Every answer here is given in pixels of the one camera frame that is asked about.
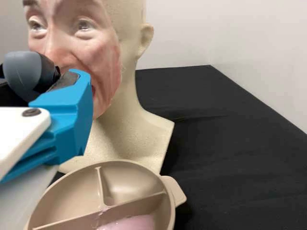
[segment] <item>eyebrow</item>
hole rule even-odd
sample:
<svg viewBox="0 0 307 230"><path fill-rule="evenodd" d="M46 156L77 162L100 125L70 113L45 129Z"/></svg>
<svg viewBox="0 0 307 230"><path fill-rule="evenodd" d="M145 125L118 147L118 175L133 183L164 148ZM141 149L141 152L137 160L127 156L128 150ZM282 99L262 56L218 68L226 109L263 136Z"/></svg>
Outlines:
<svg viewBox="0 0 307 230"><path fill-rule="evenodd" d="M38 6L37 0L23 0L23 6Z"/></svg>

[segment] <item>white wall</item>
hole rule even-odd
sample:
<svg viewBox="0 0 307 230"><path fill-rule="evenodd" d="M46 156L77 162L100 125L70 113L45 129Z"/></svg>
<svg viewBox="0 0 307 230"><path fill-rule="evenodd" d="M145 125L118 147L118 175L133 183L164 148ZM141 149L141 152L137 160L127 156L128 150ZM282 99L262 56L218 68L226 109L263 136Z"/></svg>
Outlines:
<svg viewBox="0 0 307 230"><path fill-rule="evenodd" d="M212 64L307 132L307 1L147 0L138 68ZM0 62L27 49L21 0L1 0Z"/></svg>
<svg viewBox="0 0 307 230"><path fill-rule="evenodd" d="M0 0L0 63L10 51L27 50L22 0Z"/></svg>

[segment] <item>mannequin ear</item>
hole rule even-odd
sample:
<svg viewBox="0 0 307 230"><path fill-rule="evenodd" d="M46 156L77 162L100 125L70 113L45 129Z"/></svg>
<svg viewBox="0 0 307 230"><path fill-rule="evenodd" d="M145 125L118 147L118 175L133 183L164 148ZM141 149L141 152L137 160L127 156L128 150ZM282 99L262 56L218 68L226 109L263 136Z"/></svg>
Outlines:
<svg viewBox="0 0 307 230"><path fill-rule="evenodd" d="M137 54L137 59L139 59L145 50L148 48L150 43L152 42L153 35L154 34L154 28L152 25L148 23L144 23L141 26L141 40L139 45L139 50Z"/></svg>

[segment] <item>mannequin base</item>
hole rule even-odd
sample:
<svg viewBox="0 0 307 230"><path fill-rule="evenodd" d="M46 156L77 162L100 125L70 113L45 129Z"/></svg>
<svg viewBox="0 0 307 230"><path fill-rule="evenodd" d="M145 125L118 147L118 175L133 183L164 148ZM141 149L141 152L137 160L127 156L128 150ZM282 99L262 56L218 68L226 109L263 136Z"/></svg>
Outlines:
<svg viewBox="0 0 307 230"><path fill-rule="evenodd" d="M129 119L102 116L93 121L84 156L60 165L59 171L69 173L100 161L126 159L160 173L174 125L145 110Z"/></svg>

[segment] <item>mannequin nose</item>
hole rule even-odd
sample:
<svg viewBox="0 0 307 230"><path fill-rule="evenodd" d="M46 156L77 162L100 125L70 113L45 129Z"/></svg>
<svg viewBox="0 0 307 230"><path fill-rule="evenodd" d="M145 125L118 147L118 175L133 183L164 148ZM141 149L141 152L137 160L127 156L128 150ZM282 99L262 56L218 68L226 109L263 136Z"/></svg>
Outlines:
<svg viewBox="0 0 307 230"><path fill-rule="evenodd" d="M49 34L45 41L43 55L54 62L56 66L62 67L68 54L65 40L60 34Z"/></svg>

